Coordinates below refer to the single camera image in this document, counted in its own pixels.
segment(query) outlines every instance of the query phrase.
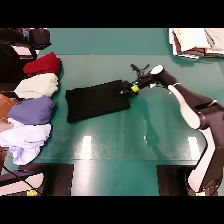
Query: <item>brown cloth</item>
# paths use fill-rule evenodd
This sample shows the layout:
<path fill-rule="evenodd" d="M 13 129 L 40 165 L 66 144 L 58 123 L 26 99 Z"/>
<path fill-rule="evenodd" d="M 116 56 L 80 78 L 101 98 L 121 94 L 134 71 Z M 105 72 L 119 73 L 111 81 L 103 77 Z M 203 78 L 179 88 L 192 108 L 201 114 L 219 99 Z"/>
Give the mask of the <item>brown cloth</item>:
<path fill-rule="evenodd" d="M 192 48 L 191 50 L 188 51 L 181 51 L 181 46 L 180 43 L 176 37 L 176 34 L 173 32 L 173 37 L 174 37 L 174 42 L 176 45 L 176 50 L 177 50 L 177 54 L 190 54 L 190 55 L 195 55 L 195 56 L 199 56 L 199 57 L 204 57 L 205 55 L 205 49 L 204 48 Z"/>
<path fill-rule="evenodd" d="M 3 126 L 3 123 L 8 124 L 8 120 L 7 120 L 8 112 L 16 103 L 18 103 L 17 99 L 8 98 L 4 96 L 3 94 L 0 94 L 0 132 L 1 132 L 1 128 L 2 129 L 6 128 L 5 125 Z"/>

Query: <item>dark red clothing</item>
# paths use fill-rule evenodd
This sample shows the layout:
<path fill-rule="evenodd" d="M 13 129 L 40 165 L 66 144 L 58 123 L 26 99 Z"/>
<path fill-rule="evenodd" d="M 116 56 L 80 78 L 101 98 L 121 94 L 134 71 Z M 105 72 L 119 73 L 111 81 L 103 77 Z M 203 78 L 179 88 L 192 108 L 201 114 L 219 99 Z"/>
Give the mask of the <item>dark red clothing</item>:
<path fill-rule="evenodd" d="M 56 54 L 51 52 L 33 62 L 27 63 L 23 71 L 28 77 L 44 73 L 54 73 L 58 76 L 60 72 L 60 58 L 57 58 Z"/>

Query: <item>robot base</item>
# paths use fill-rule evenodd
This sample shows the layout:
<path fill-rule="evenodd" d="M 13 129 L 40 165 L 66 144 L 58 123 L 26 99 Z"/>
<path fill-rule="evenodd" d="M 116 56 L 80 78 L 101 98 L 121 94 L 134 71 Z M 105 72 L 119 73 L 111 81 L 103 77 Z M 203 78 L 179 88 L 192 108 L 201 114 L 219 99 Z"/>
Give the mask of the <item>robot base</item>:
<path fill-rule="evenodd" d="M 158 165 L 160 196 L 197 196 L 186 183 L 186 175 L 192 168 L 192 165 Z M 214 184 L 212 185 L 204 191 L 203 196 L 218 196 L 218 191 L 214 192 Z"/>

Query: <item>robotic arm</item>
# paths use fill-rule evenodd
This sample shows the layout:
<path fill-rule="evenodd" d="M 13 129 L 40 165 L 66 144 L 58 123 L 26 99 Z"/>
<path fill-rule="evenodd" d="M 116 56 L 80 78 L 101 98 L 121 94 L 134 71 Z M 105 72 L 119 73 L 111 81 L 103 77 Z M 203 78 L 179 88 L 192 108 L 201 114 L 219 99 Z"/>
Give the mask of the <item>robotic arm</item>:
<path fill-rule="evenodd" d="M 216 100 L 184 88 L 162 65 L 147 74 L 135 65 L 131 67 L 137 72 L 138 79 L 132 83 L 124 81 L 121 94 L 136 95 L 141 89 L 153 86 L 170 90 L 178 100 L 187 124 L 205 137 L 207 146 L 195 168 L 185 177 L 188 192 L 190 189 L 196 194 L 216 187 L 217 180 L 222 179 L 224 166 L 224 107 Z"/>

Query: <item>folded black cloth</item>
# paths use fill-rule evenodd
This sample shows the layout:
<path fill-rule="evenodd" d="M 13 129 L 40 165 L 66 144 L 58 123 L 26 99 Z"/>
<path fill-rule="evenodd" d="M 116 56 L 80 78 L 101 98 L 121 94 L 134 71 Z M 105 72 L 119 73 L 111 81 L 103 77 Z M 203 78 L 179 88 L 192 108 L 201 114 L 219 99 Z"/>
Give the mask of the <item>folded black cloth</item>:
<path fill-rule="evenodd" d="M 83 120 L 130 108 L 129 99 L 120 95 L 122 81 L 66 90 L 68 122 Z"/>

